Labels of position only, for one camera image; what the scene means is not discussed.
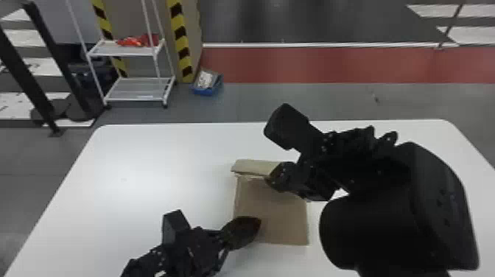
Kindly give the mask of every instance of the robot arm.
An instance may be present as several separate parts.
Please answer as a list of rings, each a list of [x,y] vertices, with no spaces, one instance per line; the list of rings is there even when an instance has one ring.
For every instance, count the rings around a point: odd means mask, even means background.
[[[191,228],[182,211],[165,214],[162,243],[138,259],[131,259],[121,277],[210,277],[220,271],[230,251],[256,237],[261,220],[237,217],[221,230]]]
[[[328,201],[338,189],[349,194],[378,189],[407,171],[395,145],[397,133],[375,138],[374,128],[322,133],[293,107],[278,108],[264,134],[285,150],[301,153],[296,163],[275,168],[267,183],[313,201]]]
[[[448,276],[475,270],[478,252],[462,183],[423,147],[374,128],[322,133],[283,104],[264,134],[301,155],[266,179],[279,192],[329,201],[320,241],[337,267],[372,276]],[[337,189],[348,196],[332,200]]]

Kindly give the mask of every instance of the red object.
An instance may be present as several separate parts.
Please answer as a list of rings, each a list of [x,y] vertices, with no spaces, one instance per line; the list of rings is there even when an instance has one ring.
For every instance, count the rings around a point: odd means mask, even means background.
[[[122,38],[121,40],[117,41],[117,44],[120,46],[137,46],[137,47],[143,46],[143,43],[141,41],[133,37]]]
[[[204,48],[226,83],[495,83],[495,47]]]
[[[153,40],[153,46],[157,46],[158,45],[158,35],[157,34],[151,34],[151,39]],[[150,37],[148,34],[144,34],[142,35],[140,38],[139,38],[139,41],[141,41],[141,43],[146,46],[146,47],[150,47],[151,46],[151,43],[150,43]]]
[[[157,34],[151,34],[152,44],[153,46],[157,46],[159,43],[159,37]],[[150,37],[148,34],[144,34],[140,37],[127,37],[122,38],[117,41],[117,44],[120,46],[134,46],[134,47],[150,47]]]

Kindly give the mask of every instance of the metal shelf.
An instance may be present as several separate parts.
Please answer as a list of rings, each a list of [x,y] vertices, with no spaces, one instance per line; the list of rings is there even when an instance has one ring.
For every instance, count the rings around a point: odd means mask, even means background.
[[[88,53],[91,57],[132,57],[132,56],[156,56],[164,47],[165,39],[160,39],[160,43],[154,47],[132,47],[120,46],[115,41],[100,40]]]
[[[65,0],[67,8],[69,9],[69,14],[74,23],[76,29],[77,37],[80,40],[81,47],[84,50],[86,57],[88,58],[89,68],[91,74],[93,75],[94,82],[98,89],[99,95],[102,98],[103,104],[107,105],[108,101],[162,101],[164,107],[167,106],[167,101],[170,95],[170,91],[174,85],[175,81],[175,70],[170,60],[169,50],[166,46],[165,32],[161,25],[161,19],[158,14],[158,7],[156,5],[156,0],[151,0],[153,14],[158,25],[160,43],[153,47],[126,47],[120,46],[115,41],[105,39],[103,32],[100,32],[101,39],[98,43],[88,51],[86,47],[83,34],[79,24],[77,23],[74,10],[72,9],[71,0]],[[141,6],[143,9],[144,23],[146,24],[146,31],[148,37],[152,37],[152,29],[150,26],[150,17],[148,15],[148,7],[146,0],[141,0]],[[169,65],[170,72],[172,76],[162,77],[161,70],[158,65],[158,54],[165,48],[166,59]],[[124,78],[120,70],[116,70],[119,74],[118,80],[112,85],[112,88],[108,91],[107,95],[104,96],[104,91],[102,86],[98,81],[98,76],[96,70],[93,66],[93,61],[91,57],[107,56],[107,57],[153,57],[153,65],[155,67],[156,77],[139,77],[139,78]]]
[[[170,78],[122,78],[108,91],[107,101],[164,101],[174,85]]]

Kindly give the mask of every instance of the concrete floor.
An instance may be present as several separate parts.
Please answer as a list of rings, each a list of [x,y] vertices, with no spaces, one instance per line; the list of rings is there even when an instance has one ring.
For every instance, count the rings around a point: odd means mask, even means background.
[[[446,119],[495,164],[494,91],[464,84],[225,84],[215,97],[199,97],[180,85],[167,110],[115,107],[93,128],[61,138],[49,138],[47,129],[0,128],[0,276],[99,126],[265,121],[288,102],[312,120]]]

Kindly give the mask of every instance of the yellow and black striped pole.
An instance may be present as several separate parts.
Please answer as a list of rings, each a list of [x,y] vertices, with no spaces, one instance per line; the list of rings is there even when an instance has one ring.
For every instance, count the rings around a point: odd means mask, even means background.
[[[94,13],[96,14],[96,18],[98,19],[99,28],[102,30],[103,37],[109,41],[112,41],[112,26],[107,17],[107,13],[105,12],[105,5],[102,0],[91,0],[93,4]],[[124,61],[121,57],[112,57],[111,58],[113,66],[119,70],[119,74],[122,77],[127,77],[127,67],[125,66]]]
[[[194,70],[192,68],[191,51],[189,50],[189,39],[187,38],[182,0],[166,0],[166,3],[172,19],[172,31],[175,35],[175,51],[178,53],[178,65],[182,74],[182,78],[180,79],[184,83],[192,83]]]

